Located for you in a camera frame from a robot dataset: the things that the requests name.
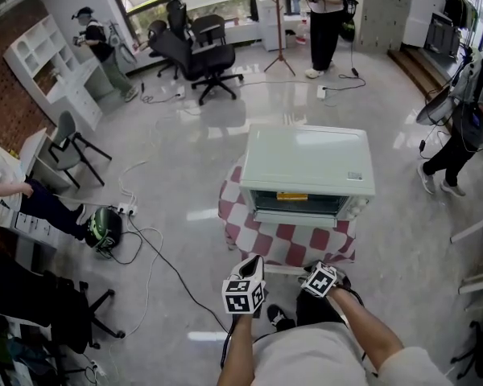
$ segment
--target white cabinet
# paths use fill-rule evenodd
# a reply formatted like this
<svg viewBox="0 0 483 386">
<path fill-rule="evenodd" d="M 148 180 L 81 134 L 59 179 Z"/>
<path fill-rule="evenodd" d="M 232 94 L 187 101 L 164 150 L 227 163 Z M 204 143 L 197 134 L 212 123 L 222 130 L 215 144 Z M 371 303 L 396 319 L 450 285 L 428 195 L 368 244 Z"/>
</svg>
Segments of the white cabinet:
<svg viewBox="0 0 483 386">
<path fill-rule="evenodd" d="M 54 123 L 57 124 L 60 114 L 68 110 L 82 133 L 97 128 L 102 111 L 85 84 L 95 72 L 105 79 L 104 72 L 94 57 L 82 64 L 78 62 L 51 15 L 17 38 L 6 50 L 4 59 Z M 36 75 L 48 63 L 59 75 L 52 89 L 44 93 L 36 83 Z"/>
</svg>

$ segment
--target shoe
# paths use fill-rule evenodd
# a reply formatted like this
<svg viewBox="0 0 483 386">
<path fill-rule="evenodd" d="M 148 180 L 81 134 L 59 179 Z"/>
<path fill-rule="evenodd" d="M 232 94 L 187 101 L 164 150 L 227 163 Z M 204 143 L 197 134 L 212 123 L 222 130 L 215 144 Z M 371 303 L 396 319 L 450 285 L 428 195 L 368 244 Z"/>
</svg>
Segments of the shoe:
<svg viewBox="0 0 483 386">
<path fill-rule="evenodd" d="M 451 193 L 455 197 L 464 197 L 467 195 L 463 190 L 458 187 L 458 185 L 449 186 L 445 179 L 442 180 L 442 182 L 440 183 L 440 189 L 442 189 L 446 193 Z"/>
<path fill-rule="evenodd" d="M 281 320 L 287 320 L 287 316 L 284 314 L 283 309 L 281 309 L 277 305 L 270 305 L 266 309 L 266 315 L 268 316 L 268 320 L 273 327 L 277 327 L 277 324 L 281 322 Z"/>
<path fill-rule="evenodd" d="M 129 103 L 132 99 L 134 99 L 138 95 L 138 88 L 133 87 L 129 92 L 127 92 L 126 96 L 124 97 L 124 100 L 126 103 Z"/>
<path fill-rule="evenodd" d="M 435 181 L 433 180 L 433 176 L 428 176 L 424 173 L 424 162 L 420 162 L 417 166 L 417 173 L 419 173 L 420 180 L 422 180 L 422 185 L 424 189 L 426 189 L 427 193 L 430 195 L 435 194 Z"/>
<path fill-rule="evenodd" d="M 75 216 L 75 223 L 81 224 L 82 218 L 86 213 L 86 206 L 84 204 L 80 204 L 77 209 L 72 212 Z"/>
<path fill-rule="evenodd" d="M 314 68 L 309 68 L 308 70 L 306 70 L 306 72 L 304 72 L 304 74 L 306 75 L 306 77 L 308 79 L 316 79 L 317 77 L 320 77 L 323 74 L 325 74 L 325 72 L 324 71 L 315 70 Z"/>
</svg>

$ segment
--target oven label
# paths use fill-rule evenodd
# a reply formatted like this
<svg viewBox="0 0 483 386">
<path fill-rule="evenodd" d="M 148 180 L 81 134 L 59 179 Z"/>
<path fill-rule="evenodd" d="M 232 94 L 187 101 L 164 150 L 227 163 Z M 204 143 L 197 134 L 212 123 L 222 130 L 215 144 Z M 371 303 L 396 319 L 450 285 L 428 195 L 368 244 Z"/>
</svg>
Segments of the oven label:
<svg viewBox="0 0 483 386">
<path fill-rule="evenodd" d="M 358 173 L 356 171 L 350 171 L 348 176 L 347 176 L 347 179 L 348 180 L 363 180 L 363 174 Z"/>
<path fill-rule="evenodd" d="M 302 193 L 286 193 L 286 192 L 278 192 L 277 200 L 292 200 L 296 202 L 303 202 L 308 200 L 308 195 Z"/>
</svg>

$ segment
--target hand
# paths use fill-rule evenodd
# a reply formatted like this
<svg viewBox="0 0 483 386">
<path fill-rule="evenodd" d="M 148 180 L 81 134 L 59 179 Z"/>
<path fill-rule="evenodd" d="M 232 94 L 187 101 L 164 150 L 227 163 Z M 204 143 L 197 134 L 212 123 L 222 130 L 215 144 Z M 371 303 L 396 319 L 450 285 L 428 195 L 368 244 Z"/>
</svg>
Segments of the hand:
<svg viewBox="0 0 483 386">
<path fill-rule="evenodd" d="M 22 193 L 27 197 L 30 198 L 32 193 L 34 193 L 34 189 L 29 183 L 22 184 Z"/>
</svg>

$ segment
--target tripod stand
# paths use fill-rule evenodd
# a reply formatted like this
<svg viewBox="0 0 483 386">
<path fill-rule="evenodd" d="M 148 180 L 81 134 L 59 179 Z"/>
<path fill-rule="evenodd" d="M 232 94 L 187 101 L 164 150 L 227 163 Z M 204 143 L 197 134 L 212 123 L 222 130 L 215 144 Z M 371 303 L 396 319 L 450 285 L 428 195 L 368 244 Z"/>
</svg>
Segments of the tripod stand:
<svg viewBox="0 0 483 386">
<path fill-rule="evenodd" d="M 275 11 L 277 13 L 277 32 L 279 34 L 279 54 L 277 56 L 277 59 L 270 63 L 264 71 L 266 72 L 277 60 L 279 60 L 283 61 L 290 69 L 290 72 L 295 76 L 295 72 L 291 68 L 290 64 L 288 64 L 287 60 L 284 58 L 283 55 L 283 41 L 281 36 L 281 7 L 279 6 L 279 0 L 275 0 Z"/>
</svg>

